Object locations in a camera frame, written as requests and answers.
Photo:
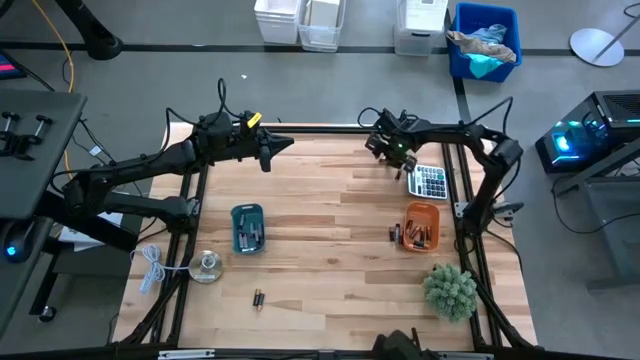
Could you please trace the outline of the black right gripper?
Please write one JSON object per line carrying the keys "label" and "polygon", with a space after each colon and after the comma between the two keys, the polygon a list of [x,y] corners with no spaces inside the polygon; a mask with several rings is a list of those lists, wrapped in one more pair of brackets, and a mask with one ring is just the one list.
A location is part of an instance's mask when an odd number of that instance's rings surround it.
{"label": "black right gripper", "polygon": [[387,118],[379,118],[372,125],[365,148],[376,159],[395,168],[398,174],[402,173],[402,168],[412,173],[416,167],[417,159],[409,153],[411,146],[408,140],[398,133],[397,126]]}

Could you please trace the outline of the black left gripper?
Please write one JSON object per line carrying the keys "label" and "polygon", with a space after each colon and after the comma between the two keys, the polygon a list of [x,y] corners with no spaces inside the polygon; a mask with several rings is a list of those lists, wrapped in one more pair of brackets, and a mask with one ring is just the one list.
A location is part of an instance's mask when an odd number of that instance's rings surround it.
{"label": "black left gripper", "polygon": [[294,144],[292,137],[274,134],[267,130],[260,135],[258,125],[252,128],[235,126],[231,138],[231,158],[239,161],[244,158],[259,159],[264,173],[272,170],[271,161],[275,155]]}

